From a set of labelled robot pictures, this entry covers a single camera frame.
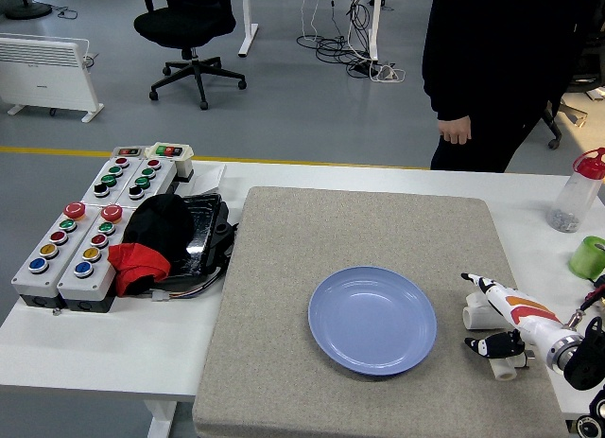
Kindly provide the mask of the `person's right hand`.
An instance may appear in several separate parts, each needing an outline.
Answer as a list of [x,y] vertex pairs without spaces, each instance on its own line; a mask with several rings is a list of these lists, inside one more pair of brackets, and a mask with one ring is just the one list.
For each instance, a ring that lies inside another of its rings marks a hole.
[[464,145],[472,139],[471,118],[463,116],[455,120],[439,120],[438,130],[441,138],[453,145]]

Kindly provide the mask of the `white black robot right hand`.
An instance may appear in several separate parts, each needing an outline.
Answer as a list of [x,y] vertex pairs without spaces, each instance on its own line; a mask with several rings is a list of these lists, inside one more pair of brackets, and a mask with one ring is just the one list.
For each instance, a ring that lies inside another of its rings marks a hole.
[[461,277],[481,290],[483,302],[512,325],[524,343],[534,346],[551,369],[559,366],[565,351],[574,353],[580,346],[580,333],[567,328],[552,311],[525,293],[484,276],[464,272]]

